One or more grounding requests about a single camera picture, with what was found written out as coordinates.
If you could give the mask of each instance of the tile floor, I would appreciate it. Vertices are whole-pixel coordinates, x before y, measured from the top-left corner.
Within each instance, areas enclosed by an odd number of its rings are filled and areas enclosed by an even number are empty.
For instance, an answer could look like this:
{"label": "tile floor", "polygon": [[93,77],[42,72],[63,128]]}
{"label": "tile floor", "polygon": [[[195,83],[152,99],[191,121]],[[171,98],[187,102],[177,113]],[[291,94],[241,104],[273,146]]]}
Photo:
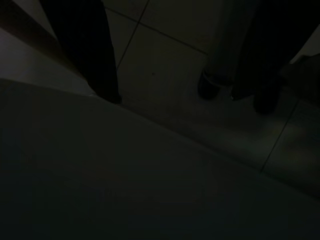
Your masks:
{"label": "tile floor", "polygon": [[[320,190],[319,111],[288,93],[268,117],[255,114],[251,98],[232,102],[228,89],[215,101],[198,97],[197,82],[223,12],[222,0],[103,2],[125,108],[312,194]],[[1,56],[15,49],[9,59],[0,56],[1,78],[92,93],[83,79],[7,33],[0,31],[0,38],[11,46],[2,44]]]}

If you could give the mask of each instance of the black shoe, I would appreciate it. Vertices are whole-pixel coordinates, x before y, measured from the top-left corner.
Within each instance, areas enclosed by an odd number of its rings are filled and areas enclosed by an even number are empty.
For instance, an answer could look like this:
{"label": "black shoe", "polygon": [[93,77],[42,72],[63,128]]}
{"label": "black shoe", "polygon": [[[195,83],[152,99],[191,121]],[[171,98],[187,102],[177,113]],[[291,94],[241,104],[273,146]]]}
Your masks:
{"label": "black shoe", "polygon": [[270,86],[254,95],[253,107],[258,114],[269,115],[276,110],[285,81],[279,76]]}
{"label": "black shoe", "polygon": [[198,94],[204,100],[214,99],[220,91],[220,87],[211,84],[208,81],[208,76],[202,72],[198,82]]}

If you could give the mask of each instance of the person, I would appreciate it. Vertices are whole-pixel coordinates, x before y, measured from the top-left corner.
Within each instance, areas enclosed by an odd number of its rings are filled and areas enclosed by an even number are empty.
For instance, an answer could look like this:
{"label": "person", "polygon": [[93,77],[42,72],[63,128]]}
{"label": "person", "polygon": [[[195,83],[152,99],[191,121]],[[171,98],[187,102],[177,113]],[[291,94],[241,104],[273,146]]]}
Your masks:
{"label": "person", "polygon": [[[319,25],[319,3],[316,0],[261,0],[256,8],[251,8],[255,13],[236,56],[231,98],[236,101],[254,95],[255,111],[267,115],[275,111],[281,88],[286,83],[279,75],[280,70],[295,57]],[[236,42],[237,34],[239,31],[228,33],[228,37]],[[198,93],[203,99],[212,100],[226,85],[230,85],[228,77],[210,74],[204,69]]]}

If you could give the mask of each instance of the black pants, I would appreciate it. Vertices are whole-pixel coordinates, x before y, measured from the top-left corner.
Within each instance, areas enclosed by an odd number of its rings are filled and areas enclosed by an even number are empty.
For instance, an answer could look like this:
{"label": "black pants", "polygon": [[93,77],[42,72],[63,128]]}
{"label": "black pants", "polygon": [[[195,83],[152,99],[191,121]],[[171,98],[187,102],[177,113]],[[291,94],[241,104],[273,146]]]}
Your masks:
{"label": "black pants", "polygon": [[108,19],[101,0],[40,0],[67,57],[102,98],[120,103]]}
{"label": "black pants", "polygon": [[318,0],[263,0],[244,40],[234,100],[270,85],[319,25]]}

